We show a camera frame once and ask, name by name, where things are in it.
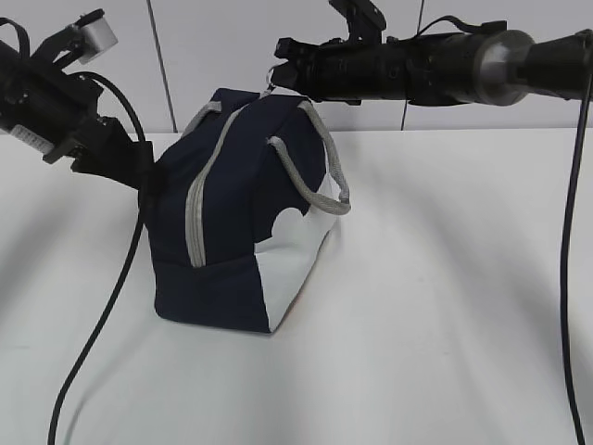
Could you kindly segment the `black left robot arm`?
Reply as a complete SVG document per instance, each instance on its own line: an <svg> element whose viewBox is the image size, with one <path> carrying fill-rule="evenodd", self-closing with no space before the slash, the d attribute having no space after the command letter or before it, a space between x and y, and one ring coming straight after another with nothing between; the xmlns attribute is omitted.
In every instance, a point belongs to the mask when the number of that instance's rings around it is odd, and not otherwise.
<svg viewBox="0 0 593 445"><path fill-rule="evenodd" d="M106 90L128 114L136 140L117 118L99 114L99 98ZM38 57L24 58L5 43L1 129L40 151L47 164L70 158L73 172L107 178L152 196L166 186L167 174L155 162L153 144L115 84L95 72L68 74Z"/></svg>

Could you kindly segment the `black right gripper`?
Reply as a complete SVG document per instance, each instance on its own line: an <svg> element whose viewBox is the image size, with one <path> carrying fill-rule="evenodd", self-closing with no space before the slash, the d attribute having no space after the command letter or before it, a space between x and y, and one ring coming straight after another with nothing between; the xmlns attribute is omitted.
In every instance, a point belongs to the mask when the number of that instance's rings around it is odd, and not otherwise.
<svg viewBox="0 0 593 445"><path fill-rule="evenodd" d="M286 37L274 55L283 63L273 68L271 83L316 102L407 98L407 54L399 40L365 44L333 39L315 45Z"/></svg>

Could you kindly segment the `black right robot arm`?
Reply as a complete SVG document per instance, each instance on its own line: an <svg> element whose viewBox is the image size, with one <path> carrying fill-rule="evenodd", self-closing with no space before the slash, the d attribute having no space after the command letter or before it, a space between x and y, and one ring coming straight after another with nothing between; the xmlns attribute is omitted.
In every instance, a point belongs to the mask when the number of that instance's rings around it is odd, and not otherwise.
<svg viewBox="0 0 593 445"><path fill-rule="evenodd" d="M274 85L316 102L406 101L418 107L512 106L527 95L579 100L592 73L592 32L537 43L495 22L462 32L387 38L279 40Z"/></svg>

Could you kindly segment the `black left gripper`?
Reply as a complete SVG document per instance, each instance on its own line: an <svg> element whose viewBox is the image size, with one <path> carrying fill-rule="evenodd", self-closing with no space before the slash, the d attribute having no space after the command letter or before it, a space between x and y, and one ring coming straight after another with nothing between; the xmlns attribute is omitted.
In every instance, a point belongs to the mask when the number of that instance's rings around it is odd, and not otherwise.
<svg viewBox="0 0 593 445"><path fill-rule="evenodd" d="M82 71L29 69L27 111L32 130L53 147L43 161L74 158L71 170L106 178L149 195L168 185L166 170L154 160L151 141L133 141L120 121L98 113L98 99L112 87L103 76Z"/></svg>

